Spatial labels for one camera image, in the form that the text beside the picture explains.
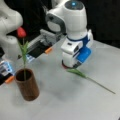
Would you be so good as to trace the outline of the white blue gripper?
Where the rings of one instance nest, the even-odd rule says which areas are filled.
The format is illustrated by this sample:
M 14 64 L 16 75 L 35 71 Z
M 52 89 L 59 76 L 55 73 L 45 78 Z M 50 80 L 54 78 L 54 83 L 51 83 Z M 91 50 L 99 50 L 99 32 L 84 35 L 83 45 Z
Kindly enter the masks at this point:
M 91 30 L 76 40 L 66 37 L 61 46 L 62 65 L 66 68 L 75 68 L 84 63 L 91 54 L 92 44 L 93 34 Z

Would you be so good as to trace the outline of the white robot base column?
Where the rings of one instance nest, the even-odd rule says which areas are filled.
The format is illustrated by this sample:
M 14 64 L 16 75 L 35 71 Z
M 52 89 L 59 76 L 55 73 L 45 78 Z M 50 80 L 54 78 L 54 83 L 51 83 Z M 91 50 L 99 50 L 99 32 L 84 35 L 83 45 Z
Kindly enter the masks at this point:
M 9 62 L 12 68 L 15 68 L 21 51 L 18 39 L 12 36 L 11 32 L 17 30 L 22 24 L 21 14 L 11 9 L 4 0 L 0 0 L 0 46 L 5 52 L 3 59 Z

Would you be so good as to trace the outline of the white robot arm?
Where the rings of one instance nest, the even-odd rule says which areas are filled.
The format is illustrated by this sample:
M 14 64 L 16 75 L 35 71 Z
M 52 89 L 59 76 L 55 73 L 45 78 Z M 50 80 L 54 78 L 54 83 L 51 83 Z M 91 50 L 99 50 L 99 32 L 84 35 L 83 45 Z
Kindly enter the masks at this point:
M 76 68 L 91 54 L 92 31 L 87 29 L 87 15 L 80 0 L 55 0 L 57 5 L 46 11 L 48 28 L 55 33 L 66 34 L 61 46 L 62 64 Z

